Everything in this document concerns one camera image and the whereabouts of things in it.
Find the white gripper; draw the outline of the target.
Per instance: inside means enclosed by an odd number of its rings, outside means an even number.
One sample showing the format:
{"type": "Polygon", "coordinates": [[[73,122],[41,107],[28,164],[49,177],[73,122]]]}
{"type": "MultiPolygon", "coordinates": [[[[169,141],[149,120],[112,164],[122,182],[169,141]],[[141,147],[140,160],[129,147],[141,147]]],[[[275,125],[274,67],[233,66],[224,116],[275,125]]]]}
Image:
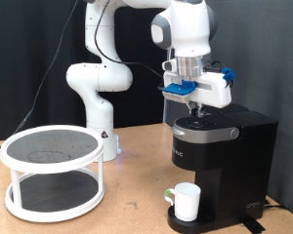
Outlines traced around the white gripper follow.
{"type": "Polygon", "coordinates": [[[207,106],[223,108],[231,103],[230,86],[224,74],[204,72],[196,77],[183,77],[173,72],[164,73],[162,94],[170,100],[188,105],[191,116],[203,118],[207,114],[207,106]]]}

